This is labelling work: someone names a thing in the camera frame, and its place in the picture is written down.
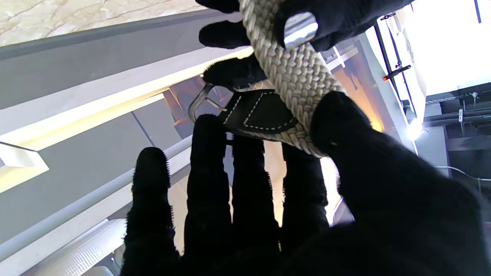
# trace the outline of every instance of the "beige woven belt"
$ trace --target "beige woven belt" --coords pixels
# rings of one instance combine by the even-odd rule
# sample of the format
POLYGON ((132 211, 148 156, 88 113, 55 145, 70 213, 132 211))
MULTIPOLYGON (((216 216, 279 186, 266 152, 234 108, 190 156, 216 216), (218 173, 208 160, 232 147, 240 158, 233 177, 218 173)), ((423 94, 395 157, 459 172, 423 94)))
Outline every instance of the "beige woven belt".
POLYGON ((309 136, 310 122, 318 103, 330 91, 344 87, 325 67, 310 43, 285 49, 273 37, 274 16, 283 0, 239 0, 247 36, 261 68, 281 100, 298 120, 280 134, 248 134, 285 142, 316 157, 323 157, 309 136))

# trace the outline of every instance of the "marble surface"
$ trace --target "marble surface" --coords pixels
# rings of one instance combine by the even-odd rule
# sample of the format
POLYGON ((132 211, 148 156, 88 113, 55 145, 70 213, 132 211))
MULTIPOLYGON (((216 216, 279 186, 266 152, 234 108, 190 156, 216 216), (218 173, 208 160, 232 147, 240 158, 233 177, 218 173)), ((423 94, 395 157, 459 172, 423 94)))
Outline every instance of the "marble surface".
POLYGON ((194 0, 2 0, 0 46, 204 8, 194 0))

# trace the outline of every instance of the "light fixture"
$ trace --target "light fixture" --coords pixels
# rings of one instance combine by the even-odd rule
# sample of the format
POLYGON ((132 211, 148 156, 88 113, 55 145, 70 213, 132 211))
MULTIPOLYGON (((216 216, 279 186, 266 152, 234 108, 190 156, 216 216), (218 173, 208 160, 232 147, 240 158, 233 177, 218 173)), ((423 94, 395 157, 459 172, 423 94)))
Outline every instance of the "light fixture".
POLYGON ((423 132, 423 125, 419 122, 417 118, 414 118, 408 126, 408 136, 409 139, 415 141, 423 132))
POLYGON ((409 122, 408 137, 411 141, 415 141, 423 132, 423 124, 418 120, 412 109, 406 110, 406 118, 409 122))

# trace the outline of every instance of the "belt buckle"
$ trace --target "belt buckle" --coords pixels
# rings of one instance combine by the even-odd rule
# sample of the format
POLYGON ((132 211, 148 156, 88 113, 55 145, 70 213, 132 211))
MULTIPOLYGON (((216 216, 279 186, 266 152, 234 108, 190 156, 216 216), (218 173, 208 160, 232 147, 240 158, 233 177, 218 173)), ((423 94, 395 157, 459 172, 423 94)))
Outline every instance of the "belt buckle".
POLYGON ((226 108, 221 107, 219 104, 214 102, 212 99, 208 98, 208 94, 215 87, 215 85, 207 83, 203 87, 203 89, 196 95, 196 97, 192 100, 191 104, 188 108, 188 117, 189 120, 194 124, 196 122, 196 110, 203 104, 203 102, 207 101, 214 108, 219 109, 220 111, 227 111, 226 108))

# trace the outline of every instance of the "white stitching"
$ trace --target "white stitching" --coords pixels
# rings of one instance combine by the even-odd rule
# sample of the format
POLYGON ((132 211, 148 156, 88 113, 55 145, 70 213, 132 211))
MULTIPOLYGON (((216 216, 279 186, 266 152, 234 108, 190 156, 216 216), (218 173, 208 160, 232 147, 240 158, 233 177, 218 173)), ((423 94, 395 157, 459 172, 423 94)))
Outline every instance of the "white stitching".
POLYGON ((273 94, 273 93, 274 93, 274 92, 267 92, 267 93, 262 92, 262 93, 261 93, 261 96, 259 96, 259 99, 257 99, 256 104, 255 104, 255 105, 254 105, 254 107, 251 109, 251 111, 250 111, 249 115, 248 115, 248 116, 247 116, 247 118, 245 119, 245 121, 244 121, 244 126, 249 127, 249 128, 261 129, 261 130, 275 130, 275 129, 280 129, 280 128, 282 128, 282 127, 284 127, 284 126, 288 125, 289 123, 291 123, 291 122, 292 122, 292 121, 295 119, 295 118, 291 118, 291 119, 290 119, 290 121, 288 121, 288 122, 284 123, 282 126, 279 126, 279 127, 274 127, 274 128, 258 128, 258 127, 256 127, 256 126, 249 126, 249 125, 246 125, 247 121, 249 120, 250 116, 251 116, 251 115, 252 115, 252 113, 254 112, 254 109, 256 109, 256 106, 257 106, 257 104, 259 104, 259 101, 261 100, 261 98, 263 97, 263 95, 264 95, 264 94, 273 94))
POLYGON ((226 124, 227 121, 228 121, 228 118, 230 118, 230 115, 232 115, 232 112, 234 111, 234 109, 237 107, 237 104, 239 103, 239 101, 241 100, 242 96, 239 96, 239 98, 237 99, 237 101, 235 102, 235 105, 234 107, 232 108, 232 110, 230 111, 230 113, 228 114, 227 118, 225 119, 225 121, 223 122, 223 124, 226 124))

